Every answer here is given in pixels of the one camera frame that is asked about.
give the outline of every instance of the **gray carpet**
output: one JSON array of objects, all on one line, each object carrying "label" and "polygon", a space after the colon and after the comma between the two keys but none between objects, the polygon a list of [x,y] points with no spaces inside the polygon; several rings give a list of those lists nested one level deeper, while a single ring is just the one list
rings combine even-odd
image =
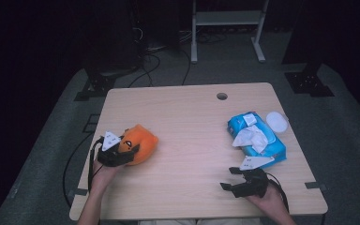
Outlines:
[{"label": "gray carpet", "polygon": [[[281,65],[290,33],[262,34],[266,62],[258,62],[250,35],[228,35],[212,45],[199,45],[199,62],[191,65],[185,85],[215,83],[271,83],[290,119],[308,164],[316,179],[327,188],[323,192],[329,210],[325,224],[360,224],[360,106],[345,87],[341,77],[322,65],[318,76],[329,86],[334,97],[295,94],[284,73],[300,71],[304,65]],[[183,50],[190,52],[189,44]],[[183,52],[154,53],[160,65],[150,73],[152,85],[181,85],[188,70]],[[157,64],[145,57],[145,68]],[[125,88],[143,74],[140,69],[119,78],[116,88]],[[91,144],[83,127],[93,113],[101,112],[104,97],[74,101],[86,82],[84,70],[76,73],[58,100],[35,146],[23,165],[13,189],[0,209],[0,224],[75,224],[69,219],[69,207],[63,194],[64,169],[68,164],[66,193],[71,201]],[[144,76],[132,87],[150,85]],[[321,216],[296,217],[298,224],[320,224]],[[264,224],[273,224],[267,218]],[[120,224],[102,221],[102,224]]]}]

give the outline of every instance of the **blue wipes package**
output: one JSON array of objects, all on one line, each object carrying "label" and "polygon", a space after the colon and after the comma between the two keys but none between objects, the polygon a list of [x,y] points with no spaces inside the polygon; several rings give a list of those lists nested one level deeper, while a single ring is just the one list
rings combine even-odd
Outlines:
[{"label": "blue wipes package", "polygon": [[[253,115],[255,121],[248,121],[248,118]],[[231,118],[231,120],[228,122],[227,130],[232,135],[232,137],[235,139],[235,137],[238,135],[239,131],[255,125],[259,130],[262,131],[262,133],[267,138],[267,146],[264,148],[264,150],[261,153],[258,153],[255,151],[251,145],[243,146],[242,151],[246,156],[249,157],[267,157],[267,158],[274,158],[275,160],[267,163],[261,168],[269,167],[277,162],[280,162],[282,160],[286,159],[286,147],[282,143],[282,141],[275,135],[275,133],[271,130],[269,126],[267,126],[264,121],[261,119],[261,117],[256,114],[255,112],[246,112],[243,114],[239,114]]]}]

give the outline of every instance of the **wet wipes package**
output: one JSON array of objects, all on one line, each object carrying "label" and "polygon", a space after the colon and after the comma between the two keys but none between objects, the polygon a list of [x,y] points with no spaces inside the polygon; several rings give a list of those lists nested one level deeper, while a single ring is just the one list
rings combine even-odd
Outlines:
[{"label": "wet wipes package", "polygon": [[286,159],[286,147],[255,112],[234,116],[227,130],[234,138],[232,146],[239,146],[248,157],[273,158],[261,168]]}]

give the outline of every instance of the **white tag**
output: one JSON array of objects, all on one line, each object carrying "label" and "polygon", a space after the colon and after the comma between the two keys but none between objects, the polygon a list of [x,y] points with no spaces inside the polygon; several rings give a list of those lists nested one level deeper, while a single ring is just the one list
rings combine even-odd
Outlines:
[{"label": "white tag", "polygon": [[104,143],[102,150],[103,152],[107,151],[109,148],[113,147],[114,145],[121,142],[121,139],[118,138],[116,135],[111,133],[110,131],[106,131],[106,135],[104,137]]},{"label": "white tag", "polygon": [[247,122],[247,126],[250,127],[257,123],[256,117],[252,113],[244,115],[244,120]]},{"label": "white tag", "polygon": [[272,161],[274,161],[273,157],[245,157],[239,170],[253,170]]}]

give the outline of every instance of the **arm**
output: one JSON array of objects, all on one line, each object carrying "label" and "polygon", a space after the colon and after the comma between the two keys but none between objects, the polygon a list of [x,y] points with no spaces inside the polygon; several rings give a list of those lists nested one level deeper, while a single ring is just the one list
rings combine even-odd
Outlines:
[{"label": "arm", "polygon": [[101,202],[107,186],[114,179],[118,171],[124,166],[118,167],[101,167],[101,163],[95,160],[93,169],[95,176],[92,181],[92,188],[84,204],[81,216],[78,220],[79,225],[83,224],[98,224],[101,212]]},{"label": "arm", "polygon": [[296,224],[291,215],[283,204],[282,198],[278,190],[271,184],[268,185],[265,195],[260,198],[259,196],[247,196],[247,200],[260,208],[269,218],[273,219],[280,225],[294,225]]}]

